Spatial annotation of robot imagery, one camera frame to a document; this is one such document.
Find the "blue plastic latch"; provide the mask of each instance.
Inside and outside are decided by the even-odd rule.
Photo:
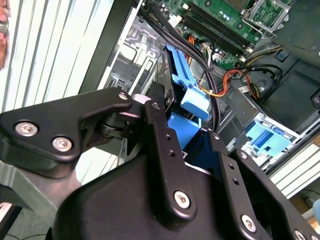
[[[199,118],[197,118],[197,122],[198,123],[186,119],[174,112],[171,113],[168,120],[168,126],[175,130],[181,149],[185,148],[188,142],[190,142],[201,128],[201,120]]]
[[[176,69],[176,74],[171,75],[172,80],[175,84],[182,86],[185,92],[180,106],[198,118],[206,120],[209,117],[210,102],[206,98],[206,94],[198,88],[183,52],[170,45],[166,45],[166,49],[171,52]]]
[[[253,121],[246,128],[245,134],[258,154],[265,153],[275,157],[291,144],[280,129],[268,128],[258,121]]]

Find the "memory module slot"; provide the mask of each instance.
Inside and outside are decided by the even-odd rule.
[[[234,30],[230,29],[228,26],[224,25],[222,22],[217,20],[215,17],[211,16],[201,7],[191,4],[191,10],[189,14],[193,15],[194,18],[198,19],[200,22],[208,24],[210,27],[218,31],[220,34],[224,35],[227,39],[239,45],[242,48],[249,46],[250,42],[244,37],[239,35]]]
[[[191,30],[199,33],[209,40],[211,40],[214,44],[217,44],[223,51],[230,53],[234,56],[240,56],[244,52],[242,49],[234,46],[232,43],[228,42],[227,40],[221,38],[211,29],[200,23],[198,20],[194,19],[192,16],[187,16],[184,19],[184,25],[190,28]]]

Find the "blue tab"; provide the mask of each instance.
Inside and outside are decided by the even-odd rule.
[[[182,86],[183,91],[185,91],[180,106],[198,118],[206,120],[209,118],[208,107],[210,102],[206,98],[206,94],[198,88],[184,53],[170,45],[166,45],[166,49],[171,53],[176,69],[176,74],[171,75],[172,81]]]
[[[281,151],[291,144],[279,129],[268,128],[258,121],[252,122],[246,129],[245,134],[250,138],[250,145],[257,153],[265,153],[276,157]]]
[[[201,120],[197,118],[197,123],[195,123],[172,112],[168,120],[168,126],[175,130],[180,147],[183,150],[201,128]]]

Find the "black metal bracket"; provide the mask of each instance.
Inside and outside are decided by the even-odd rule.
[[[269,216],[265,217],[267,220],[262,224],[266,225],[268,222],[274,239],[316,239],[312,236],[320,239],[315,230],[249,155],[236,149],[230,156],[238,163],[242,176],[247,181],[246,187],[252,196],[252,205],[259,207],[264,205],[269,209]]]
[[[242,150],[228,156],[216,133],[201,129],[185,151],[190,164],[212,172],[224,185],[228,226],[236,236],[266,240],[317,236],[252,158]]]
[[[164,225],[180,229],[196,217],[197,204],[178,137],[168,127],[164,107],[153,100],[145,103],[145,120],[143,136],[148,142],[152,183],[159,189],[153,196],[155,212]]]
[[[320,110],[320,89],[318,89],[311,97],[310,100],[315,109]]]
[[[132,105],[126,93],[106,88],[5,112],[0,115],[0,159],[43,176],[64,177],[88,146],[110,140],[95,132],[99,120]],[[67,139],[68,151],[53,146],[58,137]]]

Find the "floor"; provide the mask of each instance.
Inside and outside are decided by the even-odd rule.
[[[49,226],[42,218],[35,212],[24,208],[8,232],[17,238],[7,235],[4,240],[23,240],[26,238],[28,240],[45,240],[48,229]]]

